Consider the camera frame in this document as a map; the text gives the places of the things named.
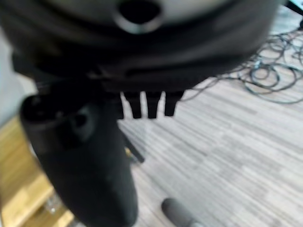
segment wooden surface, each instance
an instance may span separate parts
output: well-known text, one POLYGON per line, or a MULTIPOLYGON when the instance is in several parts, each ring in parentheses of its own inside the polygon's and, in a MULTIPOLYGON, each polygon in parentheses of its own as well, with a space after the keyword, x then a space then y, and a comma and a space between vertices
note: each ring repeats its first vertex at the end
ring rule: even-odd
POLYGON ((3 227, 20 227, 53 188, 30 153, 18 119, 0 129, 0 174, 3 227))
POLYGON ((22 227, 66 227, 74 219, 74 215, 65 207, 61 207, 54 214, 41 208, 22 227))

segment floor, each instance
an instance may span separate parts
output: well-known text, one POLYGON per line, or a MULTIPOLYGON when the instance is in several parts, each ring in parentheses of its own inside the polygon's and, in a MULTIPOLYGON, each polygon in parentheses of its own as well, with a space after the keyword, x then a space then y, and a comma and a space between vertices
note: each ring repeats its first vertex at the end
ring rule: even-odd
MULTIPOLYGON (((272 32, 300 21, 281 8, 272 32)), ((303 103, 266 102, 230 82, 180 103, 174 118, 163 108, 156 121, 127 112, 120 126, 146 156, 133 166, 136 227, 172 226, 160 209, 167 197, 205 227, 303 226, 302 112, 303 103)))

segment black plastic part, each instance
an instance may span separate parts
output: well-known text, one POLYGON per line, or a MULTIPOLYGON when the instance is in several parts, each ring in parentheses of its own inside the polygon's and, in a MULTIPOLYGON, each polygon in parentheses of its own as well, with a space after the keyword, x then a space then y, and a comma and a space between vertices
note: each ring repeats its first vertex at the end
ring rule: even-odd
POLYGON ((303 16, 302 7, 299 7, 298 5, 294 4, 291 0, 289 0, 285 6, 291 9, 292 11, 296 12, 297 14, 303 16))
POLYGON ((140 92, 124 92, 124 96, 131 106, 133 118, 139 119, 142 117, 140 92))
POLYGON ((167 117, 172 117, 175 114, 177 102, 180 101, 184 95, 184 91, 179 92, 166 92, 165 93, 165 111, 167 117))
POLYGON ((117 117, 119 120, 124 119, 123 105, 120 93, 114 94, 113 98, 114 105, 117 109, 117 117))
POLYGON ((165 199, 162 203, 162 211, 177 227, 192 227, 198 223, 193 215, 176 199, 165 199))
POLYGON ((136 190, 115 108, 100 102, 73 110, 56 102, 41 104, 49 99, 27 98, 20 119, 63 203, 88 227, 132 226, 136 190), (39 112, 43 108, 37 105, 52 110, 39 112))
POLYGON ((158 103, 160 101, 162 92, 146 92, 146 101, 148 109, 148 118, 156 119, 158 111, 158 103))

